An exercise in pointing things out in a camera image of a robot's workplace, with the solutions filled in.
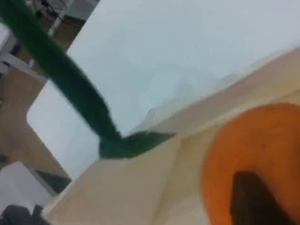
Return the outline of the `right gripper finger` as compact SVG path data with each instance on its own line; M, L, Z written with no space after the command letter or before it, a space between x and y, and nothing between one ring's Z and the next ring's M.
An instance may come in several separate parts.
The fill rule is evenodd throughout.
M292 224L265 183L252 172L234 174L230 214L233 225Z

